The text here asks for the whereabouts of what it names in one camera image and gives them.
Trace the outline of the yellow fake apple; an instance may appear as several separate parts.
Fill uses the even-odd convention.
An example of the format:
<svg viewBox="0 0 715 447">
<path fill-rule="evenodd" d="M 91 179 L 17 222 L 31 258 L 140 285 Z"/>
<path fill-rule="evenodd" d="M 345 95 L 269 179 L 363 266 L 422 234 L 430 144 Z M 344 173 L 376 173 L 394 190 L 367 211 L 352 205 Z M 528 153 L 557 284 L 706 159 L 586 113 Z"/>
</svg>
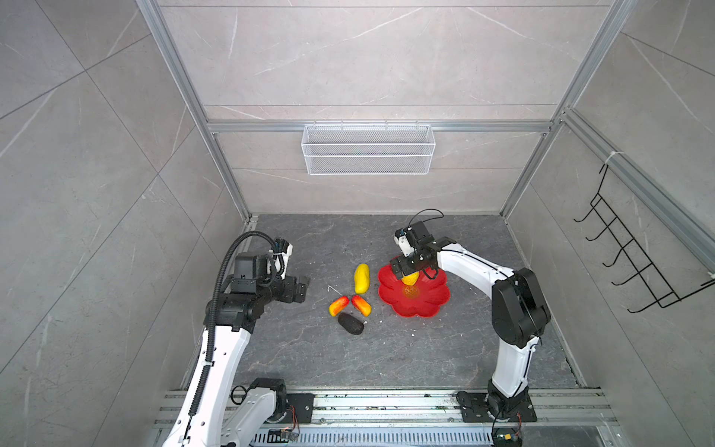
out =
<svg viewBox="0 0 715 447">
<path fill-rule="evenodd" d="M 420 279 L 421 273 L 420 272 L 415 272 L 411 275 L 403 277 L 400 281 L 406 286 L 406 287 L 413 287 Z"/>
</svg>

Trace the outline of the red flower-shaped fruit bowl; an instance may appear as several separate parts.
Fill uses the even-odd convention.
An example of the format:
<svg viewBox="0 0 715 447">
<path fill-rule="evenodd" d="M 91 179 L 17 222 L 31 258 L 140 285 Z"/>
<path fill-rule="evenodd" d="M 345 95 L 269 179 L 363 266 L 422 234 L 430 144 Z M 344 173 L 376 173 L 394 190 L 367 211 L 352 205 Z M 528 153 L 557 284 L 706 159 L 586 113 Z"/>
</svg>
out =
<svg viewBox="0 0 715 447">
<path fill-rule="evenodd" d="M 412 285 L 398 279 L 391 266 L 383 266 L 378 272 L 381 300 L 404 318 L 435 317 L 441 307 L 451 299 L 448 278 L 444 271 L 431 268 L 421 272 Z"/>
</svg>

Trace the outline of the yellow fake mango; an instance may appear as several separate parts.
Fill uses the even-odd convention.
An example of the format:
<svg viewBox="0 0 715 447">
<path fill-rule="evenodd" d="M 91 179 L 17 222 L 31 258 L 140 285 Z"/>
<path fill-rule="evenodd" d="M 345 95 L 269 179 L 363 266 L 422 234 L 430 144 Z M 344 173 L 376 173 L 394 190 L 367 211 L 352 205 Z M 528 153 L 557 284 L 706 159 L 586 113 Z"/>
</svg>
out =
<svg viewBox="0 0 715 447">
<path fill-rule="evenodd" d="M 367 264 L 359 264 L 354 273 L 355 294 L 363 295 L 371 286 L 371 272 Z"/>
</svg>

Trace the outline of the red-orange fake mango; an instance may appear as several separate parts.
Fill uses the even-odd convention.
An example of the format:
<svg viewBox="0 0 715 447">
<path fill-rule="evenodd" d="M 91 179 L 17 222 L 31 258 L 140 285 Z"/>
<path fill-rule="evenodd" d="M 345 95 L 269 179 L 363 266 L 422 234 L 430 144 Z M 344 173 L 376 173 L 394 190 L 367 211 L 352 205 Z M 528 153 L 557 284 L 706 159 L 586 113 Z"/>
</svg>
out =
<svg viewBox="0 0 715 447">
<path fill-rule="evenodd" d="M 372 314 L 372 306 L 361 296 L 355 295 L 351 302 L 363 316 L 368 317 Z"/>
<path fill-rule="evenodd" d="M 350 299 L 347 296 L 342 296 L 330 304 L 329 313 L 332 317 L 337 317 L 349 305 Z"/>
</svg>

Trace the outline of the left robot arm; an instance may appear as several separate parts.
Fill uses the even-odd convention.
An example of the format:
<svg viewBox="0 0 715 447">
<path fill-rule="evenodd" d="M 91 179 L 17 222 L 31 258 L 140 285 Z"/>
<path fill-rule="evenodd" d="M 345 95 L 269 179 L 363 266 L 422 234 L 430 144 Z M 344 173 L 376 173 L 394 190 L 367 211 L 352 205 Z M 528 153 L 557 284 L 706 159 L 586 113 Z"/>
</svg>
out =
<svg viewBox="0 0 715 447">
<path fill-rule="evenodd" d="M 259 378 L 234 413 L 226 407 L 238 365 L 267 305 L 302 303 L 308 281 L 287 275 L 292 246 L 266 253 L 231 251 L 220 267 L 210 298 L 197 367 L 167 446 L 250 446 L 266 422 L 277 422 L 288 406 L 281 379 Z"/>
</svg>

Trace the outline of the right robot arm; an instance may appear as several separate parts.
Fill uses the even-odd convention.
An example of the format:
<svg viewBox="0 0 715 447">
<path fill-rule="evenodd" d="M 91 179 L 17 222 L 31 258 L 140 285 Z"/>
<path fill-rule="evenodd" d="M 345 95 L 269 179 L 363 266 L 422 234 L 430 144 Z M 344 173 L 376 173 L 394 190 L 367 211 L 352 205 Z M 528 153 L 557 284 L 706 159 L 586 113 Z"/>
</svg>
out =
<svg viewBox="0 0 715 447">
<path fill-rule="evenodd" d="M 491 299 L 491 316 L 499 337 L 495 372 L 485 398 L 489 414 L 507 421 L 529 397 L 529 372 L 551 313 L 536 274 L 513 270 L 471 253 L 451 238 L 434 238 L 424 222 L 395 232 L 401 255 L 390 261 L 398 279 L 432 269 L 452 273 Z"/>
</svg>

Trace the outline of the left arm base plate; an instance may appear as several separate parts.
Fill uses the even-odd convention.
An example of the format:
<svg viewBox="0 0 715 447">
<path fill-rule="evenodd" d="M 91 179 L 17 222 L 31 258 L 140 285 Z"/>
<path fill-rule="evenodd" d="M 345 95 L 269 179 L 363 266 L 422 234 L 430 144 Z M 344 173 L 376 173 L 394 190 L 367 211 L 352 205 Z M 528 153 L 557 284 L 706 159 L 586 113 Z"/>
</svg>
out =
<svg viewBox="0 0 715 447">
<path fill-rule="evenodd" d="M 275 413 L 266 423 L 292 426 L 296 420 L 301 426 L 309 424 L 313 418 L 315 398 L 311 393 L 289 393 L 279 402 Z"/>
</svg>

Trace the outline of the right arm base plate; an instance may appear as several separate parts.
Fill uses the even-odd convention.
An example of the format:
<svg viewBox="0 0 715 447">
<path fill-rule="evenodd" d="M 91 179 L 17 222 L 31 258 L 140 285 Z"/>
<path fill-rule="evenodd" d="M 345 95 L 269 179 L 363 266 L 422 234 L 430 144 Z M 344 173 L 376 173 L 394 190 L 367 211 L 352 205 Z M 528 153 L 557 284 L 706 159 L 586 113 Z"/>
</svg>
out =
<svg viewBox="0 0 715 447">
<path fill-rule="evenodd" d="M 498 391 L 479 393 L 458 391 L 455 397 L 465 423 L 537 421 L 536 410 L 528 389 L 513 398 L 506 398 Z"/>
</svg>

